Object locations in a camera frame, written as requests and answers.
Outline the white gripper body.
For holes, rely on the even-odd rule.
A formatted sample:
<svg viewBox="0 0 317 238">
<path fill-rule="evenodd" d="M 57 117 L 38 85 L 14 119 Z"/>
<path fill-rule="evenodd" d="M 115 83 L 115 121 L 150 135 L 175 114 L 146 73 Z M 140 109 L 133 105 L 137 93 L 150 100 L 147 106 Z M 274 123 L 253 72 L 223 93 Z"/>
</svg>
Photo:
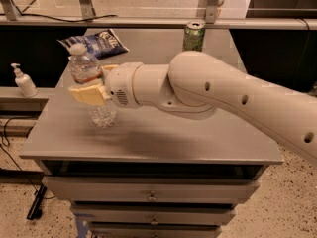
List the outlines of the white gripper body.
<svg viewBox="0 0 317 238">
<path fill-rule="evenodd" d="M 134 96 L 133 79 L 141 62 L 125 62 L 118 64 L 106 77 L 105 85 L 112 102 L 120 108 L 139 108 L 140 104 Z"/>
</svg>

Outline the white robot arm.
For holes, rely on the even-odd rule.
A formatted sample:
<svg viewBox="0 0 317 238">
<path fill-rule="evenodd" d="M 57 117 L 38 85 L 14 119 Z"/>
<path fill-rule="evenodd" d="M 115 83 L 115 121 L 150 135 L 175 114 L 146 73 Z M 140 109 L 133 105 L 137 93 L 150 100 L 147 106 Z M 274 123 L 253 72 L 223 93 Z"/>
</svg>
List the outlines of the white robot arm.
<svg viewBox="0 0 317 238">
<path fill-rule="evenodd" d="M 248 75 L 201 52 L 182 52 L 169 64 L 126 62 L 106 78 L 68 89 L 77 102 L 120 108 L 152 106 L 187 119 L 217 108 L 234 114 L 310 163 L 317 162 L 317 99 Z"/>
</svg>

